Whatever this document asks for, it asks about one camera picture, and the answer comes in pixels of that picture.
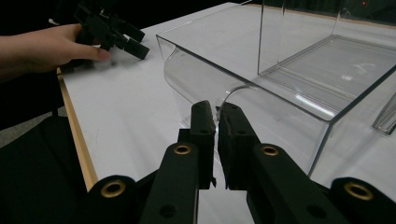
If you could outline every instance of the human hand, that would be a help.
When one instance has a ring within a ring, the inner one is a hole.
[[[44,73],[75,59],[103,61],[107,50],[76,43],[80,24],[68,24],[21,35],[0,36],[0,81],[25,73]]]

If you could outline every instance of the white table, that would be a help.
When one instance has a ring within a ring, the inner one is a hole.
[[[110,175],[137,181],[159,168],[184,127],[163,76],[156,34],[232,6],[225,3],[142,30],[142,44],[149,48],[145,60],[113,48],[107,62],[63,71],[61,86],[87,189]],[[246,192],[225,189],[221,166],[214,163],[218,186],[200,190],[198,222],[253,223]]]

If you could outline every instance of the transparent acrylic box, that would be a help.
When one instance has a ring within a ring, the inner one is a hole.
[[[354,176],[395,200],[396,22],[359,7],[247,2],[158,34],[185,125],[197,102],[239,105],[314,180]]]

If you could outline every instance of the white tabletop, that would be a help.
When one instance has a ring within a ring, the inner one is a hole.
[[[163,76],[156,34],[235,6],[225,3],[142,31],[145,60],[111,49],[108,62],[63,73],[64,83],[98,179],[127,175],[135,181],[157,170],[163,153],[184,128],[171,87]],[[226,190],[215,161],[216,188],[200,190],[199,223],[253,223],[244,191]]]

